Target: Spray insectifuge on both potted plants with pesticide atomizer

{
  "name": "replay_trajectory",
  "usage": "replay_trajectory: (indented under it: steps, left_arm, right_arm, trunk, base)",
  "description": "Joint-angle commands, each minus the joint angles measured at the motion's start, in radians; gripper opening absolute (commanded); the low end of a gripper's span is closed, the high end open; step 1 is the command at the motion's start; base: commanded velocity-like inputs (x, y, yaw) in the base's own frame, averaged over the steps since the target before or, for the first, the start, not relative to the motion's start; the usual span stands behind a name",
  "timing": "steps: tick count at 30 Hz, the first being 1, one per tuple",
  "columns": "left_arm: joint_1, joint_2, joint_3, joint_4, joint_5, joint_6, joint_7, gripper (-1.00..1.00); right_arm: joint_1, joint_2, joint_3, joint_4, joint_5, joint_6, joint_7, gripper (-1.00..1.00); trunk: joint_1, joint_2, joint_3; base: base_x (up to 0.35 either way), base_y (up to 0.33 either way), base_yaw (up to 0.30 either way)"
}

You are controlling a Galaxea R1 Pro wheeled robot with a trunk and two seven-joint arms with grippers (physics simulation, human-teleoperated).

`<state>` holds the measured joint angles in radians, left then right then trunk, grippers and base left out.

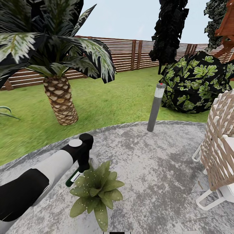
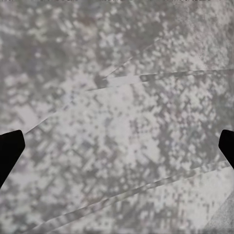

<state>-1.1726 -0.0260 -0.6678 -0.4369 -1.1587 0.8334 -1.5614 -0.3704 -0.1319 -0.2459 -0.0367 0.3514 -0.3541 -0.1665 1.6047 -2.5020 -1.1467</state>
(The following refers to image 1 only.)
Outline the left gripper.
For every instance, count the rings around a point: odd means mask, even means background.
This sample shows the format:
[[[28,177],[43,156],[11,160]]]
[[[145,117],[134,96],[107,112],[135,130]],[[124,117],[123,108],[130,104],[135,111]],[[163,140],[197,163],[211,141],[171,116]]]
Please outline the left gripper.
[[[78,161],[79,168],[80,168],[81,172],[90,169],[90,165],[89,165],[89,162],[88,162],[89,161],[89,155],[87,155],[85,157],[80,156],[77,161]]]

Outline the insectifuge atomizer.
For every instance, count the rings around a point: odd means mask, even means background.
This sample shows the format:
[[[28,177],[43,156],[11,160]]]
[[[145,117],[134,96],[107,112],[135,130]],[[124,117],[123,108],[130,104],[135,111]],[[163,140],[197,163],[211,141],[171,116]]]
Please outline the insectifuge atomizer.
[[[80,168],[78,167],[76,171],[70,176],[70,178],[65,182],[65,185],[70,187],[72,184],[75,183],[75,181],[81,176],[83,173],[80,171]]]

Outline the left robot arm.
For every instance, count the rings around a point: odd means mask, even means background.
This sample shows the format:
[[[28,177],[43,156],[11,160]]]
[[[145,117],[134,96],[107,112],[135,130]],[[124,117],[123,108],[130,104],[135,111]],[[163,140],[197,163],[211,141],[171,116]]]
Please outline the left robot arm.
[[[70,140],[48,158],[0,186],[0,234],[5,234],[29,207],[38,205],[75,161],[81,172],[90,169],[89,162],[96,170],[99,166],[96,156],[89,154],[93,142],[93,136],[82,133],[79,139]]]

